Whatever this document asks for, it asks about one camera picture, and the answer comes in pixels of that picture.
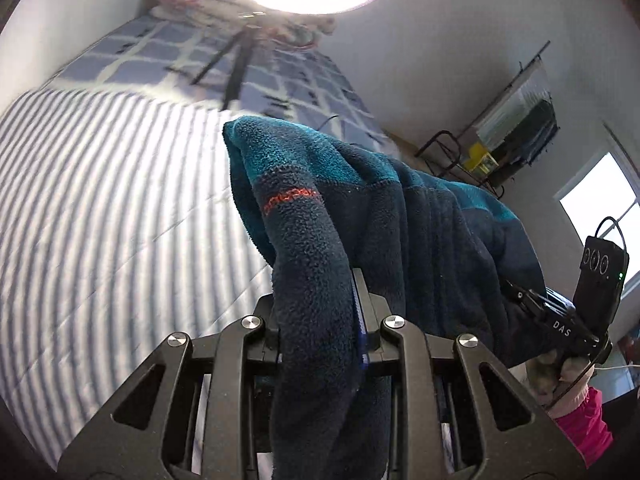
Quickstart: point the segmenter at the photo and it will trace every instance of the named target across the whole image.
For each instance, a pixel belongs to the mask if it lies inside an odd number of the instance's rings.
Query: tripod leg
[[[254,47],[256,41],[256,34],[258,33],[258,27],[247,27],[245,35],[242,37],[240,43],[240,52],[238,58],[229,76],[229,81],[226,84],[225,99],[222,103],[222,110],[228,110],[231,101],[235,101],[240,97],[240,91],[242,90],[242,82],[246,75],[246,69],[249,66],[249,62],[254,54]]]
[[[236,46],[236,43],[238,41],[240,41],[244,35],[247,32],[247,28],[243,28],[240,32],[238,32],[237,34],[235,34],[230,40],[229,42],[224,46],[224,48],[217,53],[212,59],[211,61],[209,61],[208,65],[206,67],[204,67],[201,72],[193,79],[193,81],[191,81],[192,85],[197,85],[200,81],[202,81],[202,78],[204,78],[204,76],[207,75],[207,72],[209,72],[209,70],[211,70],[213,67],[215,67],[215,65],[222,59],[222,57],[229,52],[233,47]]]

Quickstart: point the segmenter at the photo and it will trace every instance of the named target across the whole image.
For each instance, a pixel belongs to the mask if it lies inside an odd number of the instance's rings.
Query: hand
[[[548,406],[562,396],[562,399],[548,410],[548,414],[552,418],[568,415],[582,404],[586,398],[589,380],[593,375],[593,367],[570,391],[566,394],[564,392],[569,389],[589,363],[587,358],[571,357],[561,364],[556,350],[527,361],[528,386],[538,403],[541,406]]]

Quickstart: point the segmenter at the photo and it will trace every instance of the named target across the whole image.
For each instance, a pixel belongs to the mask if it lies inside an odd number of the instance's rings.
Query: white wall
[[[546,43],[552,78],[573,65],[560,0],[376,0],[323,38],[376,118],[417,146],[468,124]]]
[[[0,34],[0,114],[148,0],[21,0]]]
[[[553,84],[562,129],[548,153],[506,186],[504,201],[527,229],[548,286],[570,298],[580,273],[582,244],[556,194],[608,149],[603,121],[640,165],[640,30],[621,0],[561,2],[575,60],[572,73]],[[639,320],[636,288],[623,298],[611,338],[619,339]]]

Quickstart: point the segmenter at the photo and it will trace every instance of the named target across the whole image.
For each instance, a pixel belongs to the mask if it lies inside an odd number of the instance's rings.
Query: window
[[[595,234],[604,217],[612,216],[618,220],[629,253],[625,285],[633,279],[640,271],[640,205],[634,188],[614,155],[604,155],[593,169],[560,199],[560,203],[583,244],[587,236]],[[622,247],[620,234],[611,222],[603,225],[598,236]]]

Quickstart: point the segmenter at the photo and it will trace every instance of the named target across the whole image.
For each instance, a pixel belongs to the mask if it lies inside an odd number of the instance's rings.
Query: striped bedsheet
[[[270,291],[226,118],[49,89],[0,120],[0,394],[51,465],[169,333],[218,332]]]

